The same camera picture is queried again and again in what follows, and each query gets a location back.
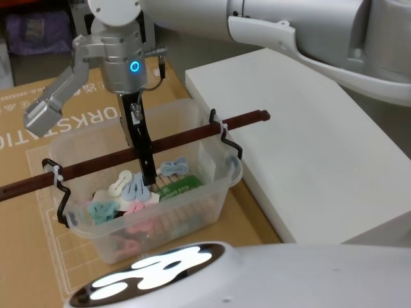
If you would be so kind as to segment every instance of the brown stick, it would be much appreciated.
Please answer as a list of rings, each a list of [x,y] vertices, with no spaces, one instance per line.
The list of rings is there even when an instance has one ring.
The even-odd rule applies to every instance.
[[[270,119],[270,114],[266,111],[253,111],[248,114],[232,117],[223,120],[228,124],[229,130],[234,130],[242,126],[250,125],[260,121],[267,121]],[[158,139],[152,142],[153,153],[166,151],[177,146],[182,146],[190,142],[204,139],[220,133],[220,125],[217,123],[201,126],[188,130],[186,132],[178,133],[169,137]],[[88,175],[93,172],[101,171],[110,167],[114,167],[132,160],[138,159],[134,148],[129,148],[123,151],[111,153],[102,157],[86,160],[72,166],[64,167],[62,176],[65,181],[78,178],[80,176]],[[54,183],[54,173],[48,172],[42,175],[37,175],[32,178],[27,178],[20,182],[15,182],[3,187],[0,187],[0,202],[5,201],[22,194],[31,193],[38,189],[43,189],[52,186]]]

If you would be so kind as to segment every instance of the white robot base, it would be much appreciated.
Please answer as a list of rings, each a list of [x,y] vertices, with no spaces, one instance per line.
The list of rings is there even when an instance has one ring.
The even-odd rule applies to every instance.
[[[64,307],[399,308],[410,307],[410,285],[409,249],[211,242],[137,261]]]

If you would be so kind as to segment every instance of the black wire hook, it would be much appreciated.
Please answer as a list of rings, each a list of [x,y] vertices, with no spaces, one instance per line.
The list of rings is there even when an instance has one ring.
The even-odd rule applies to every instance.
[[[43,169],[47,165],[49,165],[51,167],[58,166],[59,167],[58,174],[61,175],[63,167],[61,165],[57,164],[54,160],[51,160],[50,158],[45,158],[45,159],[43,159],[41,164],[43,166]],[[67,201],[69,201],[69,198],[70,198],[70,195],[71,195],[71,190],[70,190],[70,188],[64,186],[62,184],[62,182],[59,181],[59,180],[57,180],[57,188],[64,193],[62,201],[60,202],[60,205],[58,206],[58,209],[57,209],[57,220],[58,220],[59,223],[65,225],[66,228],[70,228],[69,223],[67,222],[66,215],[63,214],[63,211],[64,211],[64,209],[67,205]]]
[[[218,122],[214,119],[216,113],[217,113],[217,111],[215,109],[211,109],[209,123],[210,124],[217,123],[218,125],[220,125],[220,122]],[[243,148],[239,144],[236,144],[234,141],[231,141],[231,140],[227,139],[227,130],[225,128],[223,128],[223,133],[221,134],[221,141],[224,144],[226,144],[228,146],[231,146],[232,148],[237,150],[238,159],[241,160],[243,158]]]

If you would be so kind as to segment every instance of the clear plastic bin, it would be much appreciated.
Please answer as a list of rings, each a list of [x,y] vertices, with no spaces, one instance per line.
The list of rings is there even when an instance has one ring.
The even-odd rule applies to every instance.
[[[208,118],[209,113],[192,99],[146,110],[152,140],[208,124]],[[51,143],[50,157],[64,167],[126,148],[119,119],[113,119],[61,135]],[[240,181],[243,170],[236,155],[234,149],[221,142],[219,135],[155,154],[157,167],[164,161],[184,156],[190,173],[197,176],[203,186],[96,226],[87,211],[92,194],[107,190],[122,170],[140,172],[138,160],[64,182],[71,189],[65,209],[71,230],[91,239],[107,263],[192,233],[218,219],[228,188]],[[61,195],[55,195],[56,204],[60,198]]]

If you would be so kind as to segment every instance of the cardboard box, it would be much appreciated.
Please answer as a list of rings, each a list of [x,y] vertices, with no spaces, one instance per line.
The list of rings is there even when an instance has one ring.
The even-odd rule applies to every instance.
[[[148,59],[150,84],[158,80],[156,59]],[[119,116],[115,95],[108,93],[99,70],[63,109],[64,118],[44,138],[22,126],[25,108],[51,80],[0,92],[0,185],[42,173],[48,144],[61,133]],[[188,97],[172,69],[162,86],[143,96],[149,108]],[[107,265],[90,241],[59,224],[51,189],[0,203],[0,298],[2,307],[61,307],[74,291],[90,280],[131,260]],[[156,252],[193,241],[221,240],[234,246],[277,243],[278,238],[243,183],[227,195],[220,220]]]

